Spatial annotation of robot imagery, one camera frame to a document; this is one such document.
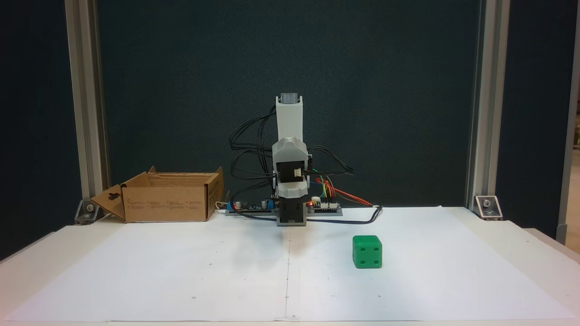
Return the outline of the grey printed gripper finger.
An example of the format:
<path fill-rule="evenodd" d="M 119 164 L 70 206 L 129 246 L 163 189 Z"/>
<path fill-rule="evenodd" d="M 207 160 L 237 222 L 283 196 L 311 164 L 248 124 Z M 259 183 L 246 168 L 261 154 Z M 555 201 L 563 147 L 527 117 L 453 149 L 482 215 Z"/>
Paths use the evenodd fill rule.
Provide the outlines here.
<path fill-rule="evenodd" d="M 298 138 L 282 138 L 273 144 L 273 162 L 307 162 L 307 146 Z"/>

